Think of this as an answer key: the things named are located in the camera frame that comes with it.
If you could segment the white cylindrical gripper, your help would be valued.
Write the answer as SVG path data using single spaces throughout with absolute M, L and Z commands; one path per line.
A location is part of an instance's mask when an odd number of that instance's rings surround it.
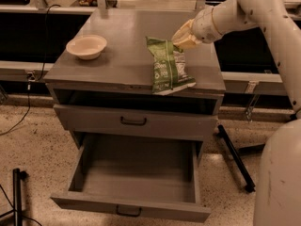
M 223 35 L 214 24 L 214 8 L 206 7 L 197 14 L 194 20 L 188 20 L 183 24 L 172 36 L 172 41 L 175 46 L 186 50 L 202 43 L 215 42 L 222 37 Z

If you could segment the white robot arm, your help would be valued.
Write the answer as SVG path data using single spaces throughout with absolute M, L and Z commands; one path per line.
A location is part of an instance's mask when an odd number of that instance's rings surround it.
M 301 30 L 283 0 L 226 0 L 207 7 L 172 41 L 187 49 L 253 26 L 265 37 L 296 116 L 269 137 L 262 151 L 253 226 L 301 226 Z

